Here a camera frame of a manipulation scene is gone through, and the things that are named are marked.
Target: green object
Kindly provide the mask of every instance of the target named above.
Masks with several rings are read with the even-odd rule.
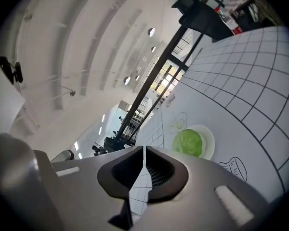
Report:
[[[202,139],[196,131],[185,129],[175,136],[172,149],[176,152],[199,157],[202,153]]]

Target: ceiling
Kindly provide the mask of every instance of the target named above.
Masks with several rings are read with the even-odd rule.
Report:
[[[15,84],[25,104],[11,134],[50,159],[70,148],[133,92],[151,47],[172,38],[179,16],[169,0],[20,1],[0,31],[0,55],[19,61],[24,77]]]

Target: linear ceiling light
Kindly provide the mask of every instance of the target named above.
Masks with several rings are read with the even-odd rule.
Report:
[[[153,27],[153,28],[150,28],[150,29],[148,30],[148,35],[149,35],[149,37],[152,37],[154,33],[155,33],[155,28],[154,28],[154,27]]]
[[[123,80],[124,84],[127,85],[130,80],[131,80],[131,77],[125,77],[124,80]]]
[[[74,146],[75,146],[75,150],[78,151],[79,147],[78,147],[77,142],[74,143]]]

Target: white plate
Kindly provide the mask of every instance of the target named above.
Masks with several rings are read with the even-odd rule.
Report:
[[[210,129],[203,125],[193,125],[187,129],[196,131],[202,139],[202,154],[199,157],[211,160],[215,149],[215,139]]]

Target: bottle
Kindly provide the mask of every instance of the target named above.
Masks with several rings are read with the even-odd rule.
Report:
[[[216,7],[214,11],[220,16],[222,21],[227,25],[227,27],[233,32],[233,34],[242,33],[241,27],[235,22],[229,13],[227,13],[223,8]]]

